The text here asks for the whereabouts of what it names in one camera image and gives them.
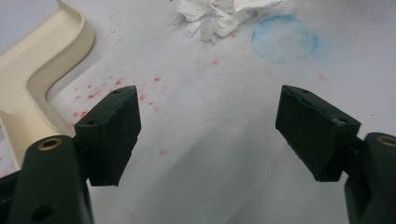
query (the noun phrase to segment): blue circle stain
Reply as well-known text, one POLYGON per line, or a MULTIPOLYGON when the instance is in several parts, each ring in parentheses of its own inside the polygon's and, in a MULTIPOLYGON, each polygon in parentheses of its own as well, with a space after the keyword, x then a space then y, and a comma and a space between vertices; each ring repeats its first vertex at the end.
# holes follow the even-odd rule
POLYGON ((318 36, 291 15, 278 15, 260 22, 251 37, 253 50, 272 63, 299 61, 318 47, 318 36))

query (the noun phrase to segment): cream plastic object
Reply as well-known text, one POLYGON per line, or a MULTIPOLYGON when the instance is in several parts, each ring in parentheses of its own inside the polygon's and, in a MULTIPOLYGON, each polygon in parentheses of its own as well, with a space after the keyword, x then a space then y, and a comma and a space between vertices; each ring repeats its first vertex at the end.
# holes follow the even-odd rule
POLYGON ((0 56, 0 124, 18 169, 34 142, 73 135, 46 94, 89 52, 94 32, 78 10, 58 4, 53 16, 0 56))

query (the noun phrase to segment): red ink spots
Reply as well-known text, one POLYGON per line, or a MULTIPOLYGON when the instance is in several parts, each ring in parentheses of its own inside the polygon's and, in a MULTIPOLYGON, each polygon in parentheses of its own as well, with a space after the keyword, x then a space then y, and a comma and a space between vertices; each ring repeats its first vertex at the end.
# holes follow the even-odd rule
POLYGON ((161 108, 159 106, 154 106, 154 112, 155 113, 160 113, 161 108))
POLYGON ((168 153, 169 153, 169 151, 165 148, 161 149, 161 151, 160 151, 160 155, 162 155, 162 156, 166 156, 166 155, 168 155, 168 153))
POLYGON ((168 90, 168 87, 166 85, 163 85, 163 87, 161 88, 161 94, 165 95, 167 90, 168 90))
POLYGON ((139 220, 139 219, 140 219, 140 216, 139 216, 137 213, 135 213, 135 212, 132 212, 132 217, 133 217, 134 219, 136 219, 136 220, 139 220))
POLYGON ((80 117, 80 118, 84 118, 84 116, 87 115, 87 113, 88 113, 87 111, 82 111, 82 112, 81 112, 81 115, 80 115, 79 117, 80 117))
POLYGON ((320 76, 318 76, 318 78, 319 78, 320 80, 322 80, 322 81, 326 80, 326 77, 325 77, 324 75, 320 75, 320 76))
POLYGON ((200 65, 200 64, 201 64, 201 60, 195 59, 195 60, 194 60, 194 63, 195 63, 196 65, 200 65))
POLYGON ((146 94, 140 94, 139 100, 140 100, 140 101, 145 101, 146 98, 147 98, 147 95, 146 95, 146 94))
POLYGON ((118 80, 117 80, 117 82, 116 82, 116 84, 117 84, 117 86, 119 86, 120 84, 122 84, 122 82, 124 81, 124 77, 122 77, 122 78, 119 78, 118 80))
POLYGON ((101 91, 99 90, 99 91, 96 91, 94 94, 89 95, 89 96, 88 96, 88 99, 90 100, 90 99, 92 99, 93 97, 99 95, 100 92, 101 92, 101 91))

